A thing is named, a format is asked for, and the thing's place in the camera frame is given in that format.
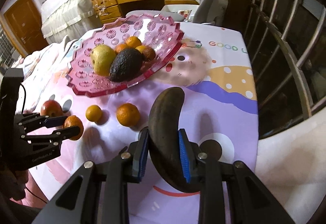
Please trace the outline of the person's left hand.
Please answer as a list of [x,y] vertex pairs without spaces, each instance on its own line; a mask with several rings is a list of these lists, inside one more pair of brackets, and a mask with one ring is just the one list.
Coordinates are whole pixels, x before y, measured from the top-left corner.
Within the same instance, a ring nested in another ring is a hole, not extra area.
[[12,172],[4,168],[1,170],[1,193],[8,199],[22,200],[26,196],[25,188],[28,180],[27,170]]

